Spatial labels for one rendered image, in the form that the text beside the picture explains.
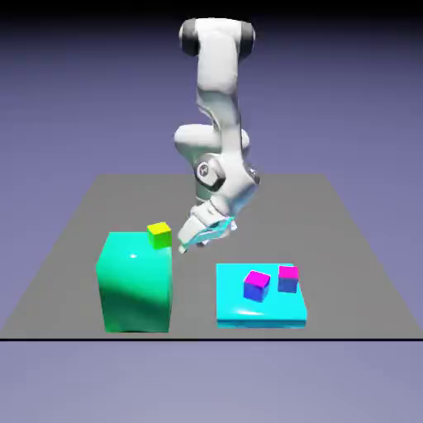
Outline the small yellow cube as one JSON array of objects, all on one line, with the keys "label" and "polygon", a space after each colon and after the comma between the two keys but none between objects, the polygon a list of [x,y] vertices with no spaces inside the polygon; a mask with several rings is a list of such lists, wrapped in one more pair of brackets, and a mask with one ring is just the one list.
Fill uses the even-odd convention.
[{"label": "small yellow cube", "polygon": [[155,250],[161,250],[172,246],[172,230],[164,222],[157,222],[147,226],[148,239]]}]

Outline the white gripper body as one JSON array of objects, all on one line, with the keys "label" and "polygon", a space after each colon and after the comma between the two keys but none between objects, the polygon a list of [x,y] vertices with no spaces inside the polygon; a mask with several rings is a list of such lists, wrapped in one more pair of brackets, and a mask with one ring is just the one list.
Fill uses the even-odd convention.
[{"label": "white gripper body", "polygon": [[203,240],[217,240],[237,229],[231,216],[218,211],[196,211],[190,215],[178,233],[180,245],[191,247]]}]

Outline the small magenta cube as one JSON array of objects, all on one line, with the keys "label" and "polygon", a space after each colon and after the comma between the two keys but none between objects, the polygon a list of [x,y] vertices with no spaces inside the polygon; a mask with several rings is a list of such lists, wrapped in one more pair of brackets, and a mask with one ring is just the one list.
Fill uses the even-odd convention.
[{"label": "small magenta cube", "polygon": [[278,291],[296,293],[299,282],[299,271],[295,265],[280,265],[278,267]]},{"label": "small magenta cube", "polygon": [[244,280],[244,298],[263,302],[269,292],[271,277],[256,270],[251,270],[246,275]]}]

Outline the large green box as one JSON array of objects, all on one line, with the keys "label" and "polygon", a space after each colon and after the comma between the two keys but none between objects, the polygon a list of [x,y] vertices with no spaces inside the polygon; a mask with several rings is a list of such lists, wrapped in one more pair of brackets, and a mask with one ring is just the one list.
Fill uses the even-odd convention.
[{"label": "large green box", "polygon": [[96,263],[105,331],[167,333],[173,305],[172,243],[111,232]]}]

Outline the large cyan box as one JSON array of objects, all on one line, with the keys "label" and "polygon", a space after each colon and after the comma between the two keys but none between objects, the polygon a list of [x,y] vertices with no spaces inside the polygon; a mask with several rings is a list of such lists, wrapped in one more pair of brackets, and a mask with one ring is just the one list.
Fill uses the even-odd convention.
[{"label": "large cyan box", "polygon": [[[307,307],[300,279],[296,293],[278,291],[278,267],[290,264],[217,264],[216,325],[219,328],[304,327],[307,323]],[[244,298],[244,280],[251,270],[271,277],[269,292],[263,302]]]}]

